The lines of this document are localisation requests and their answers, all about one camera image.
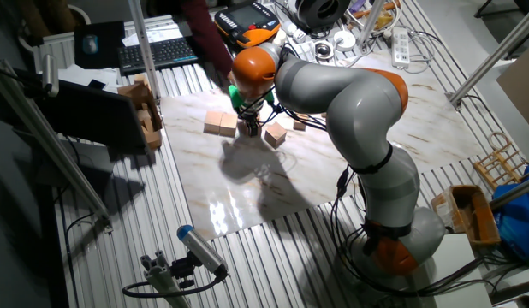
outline marble surface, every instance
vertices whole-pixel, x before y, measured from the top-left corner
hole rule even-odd
[[[430,71],[407,74],[390,67],[389,55],[383,54],[371,54],[358,65],[406,80],[409,104],[388,137],[408,150],[420,172],[480,153]],[[207,240],[335,198],[346,162],[326,132],[294,131],[293,120],[278,115],[270,124],[279,122],[288,135],[276,150],[266,144],[264,132],[261,139],[239,132],[235,138],[203,133],[207,110],[234,113],[219,90],[162,98],[161,110],[194,227]],[[265,106],[261,119],[270,112]]]
[[[353,58],[339,61],[346,65]],[[422,62],[412,62],[410,71],[420,71]],[[482,153],[478,141],[444,94],[434,74],[427,69],[410,74],[391,66],[386,51],[373,52],[353,68],[375,68],[399,74],[406,82],[409,102],[401,119],[389,130],[387,139],[409,152],[419,172]]]

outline metal pole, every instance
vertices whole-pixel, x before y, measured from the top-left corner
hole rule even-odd
[[[154,68],[154,61],[152,60],[151,46],[148,43],[146,36],[145,18],[141,10],[141,3],[139,0],[128,0],[131,16],[134,19],[135,32],[137,39],[139,39],[139,47],[141,48],[141,55],[145,63],[146,76],[148,77],[149,85],[151,86],[152,94],[155,99],[160,99],[160,91],[158,89],[158,80],[156,79],[156,69]]]
[[[0,69],[15,74],[7,62],[0,62]],[[18,81],[0,74],[0,93],[23,123],[27,125],[36,140],[42,145],[84,202],[92,208],[98,217],[109,219],[109,212],[103,201],[93,190],[92,185],[82,174],[80,168],[74,163],[70,154],[61,145],[50,123],[45,119],[36,103],[25,97]]]
[[[529,180],[519,184],[517,187],[512,188],[502,196],[491,201],[489,203],[490,208],[492,210],[499,208],[508,202],[523,196],[526,193],[529,193]]]
[[[373,28],[375,28],[375,23],[377,23],[378,17],[381,14],[381,10],[383,10],[384,2],[386,0],[375,0],[375,3],[373,4],[373,7],[371,8],[371,12],[367,16],[366,23],[364,25],[364,28],[360,32],[360,37],[358,38],[357,45],[361,48],[361,45],[364,44],[366,39],[369,37],[369,34],[371,34],[371,31]]]
[[[529,13],[523,20],[510,32],[510,34],[500,43],[498,48],[493,52],[481,65],[468,77],[461,87],[449,97],[449,101],[455,105],[472,89],[481,78],[500,60],[504,54],[529,31]]]

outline black keyboard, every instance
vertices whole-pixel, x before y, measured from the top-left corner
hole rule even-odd
[[[198,57],[188,44],[189,38],[174,38],[162,42],[151,43],[152,60],[156,70],[193,64]],[[120,72],[123,75],[145,72],[143,56],[138,45],[118,49]]]

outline robotic arm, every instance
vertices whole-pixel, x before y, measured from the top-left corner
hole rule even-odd
[[[386,139],[407,107],[403,79],[381,70],[313,64],[262,44],[236,57],[235,81],[245,78],[238,67],[249,62],[274,63],[276,94],[283,107],[303,114],[327,112],[327,131],[358,174],[366,201],[367,242],[356,246],[352,255],[362,266],[388,275],[411,274],[436,251],[445,229],[433,211],[415,208],[417,167],[404,149]],[[253,74],[254,80],[261,77],[269,80],[270,74]]]

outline blue cloth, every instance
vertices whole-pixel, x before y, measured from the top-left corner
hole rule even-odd
[[[500,185],[493,198],[502,196],[518,185]],[[505,204],[494,216],[502,242],[529,263],[529,193]]]

